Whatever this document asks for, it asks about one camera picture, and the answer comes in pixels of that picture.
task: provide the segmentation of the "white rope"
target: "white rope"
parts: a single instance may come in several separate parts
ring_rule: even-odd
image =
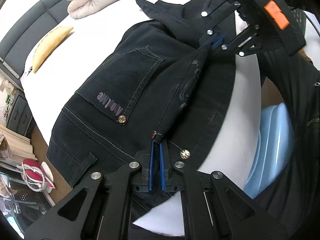
[[[33,191],[35,192],[40,192],[40,191],[43,191],[45,189],[45,178],[44,178],[44,174],[43,172],[41,171],[41,169],[39,169],[38,167],[34,167],[34,166],[29,166],[27,164],[23,164],[22,165],[17,165],[17,168],[18,169],[22,169],[23,171],[23,174],[21,174],[23,180],[26,182],[26,184],[28,185],[28,187],[30,189],[32,189]],[[28,179],[27,179],[27,175],[26,175],[26,170],[32,170],[33,172],[38,172],[41,176],[42,176],[42,184],[40,183],[32,183],[32,182],[29,182]],[[39,188],[33,188],[31,185],[37,185]]]

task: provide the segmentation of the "blue plastic stool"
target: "blue plastic stool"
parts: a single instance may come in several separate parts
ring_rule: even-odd
[[[252,199],[268,187],[288,163],[294,143],[293,128],[284,103],[261,111],[256,154],[244,192]]]

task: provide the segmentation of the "gray headboard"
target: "gray headboard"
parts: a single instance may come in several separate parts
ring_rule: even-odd
[[[65,0],[40,0],[8,31],[0,42],[0,72],[22,90],[20,78],[33,47],[67,17]]]

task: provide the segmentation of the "yellow pillow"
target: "yellow pillow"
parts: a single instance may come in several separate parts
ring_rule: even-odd
[[[45,59],[57,48],[72,31],[73,26],[57,27],[50,31],[39,43],[32,59],[32,72],[36,73]]]

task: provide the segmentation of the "orange sticker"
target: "orange sticker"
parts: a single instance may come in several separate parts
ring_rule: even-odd
[[[290,24],[287,17],[282,13],[279,6],[273,0],[268,2],[264,8],[275,20],[281,30],[284,30]]]

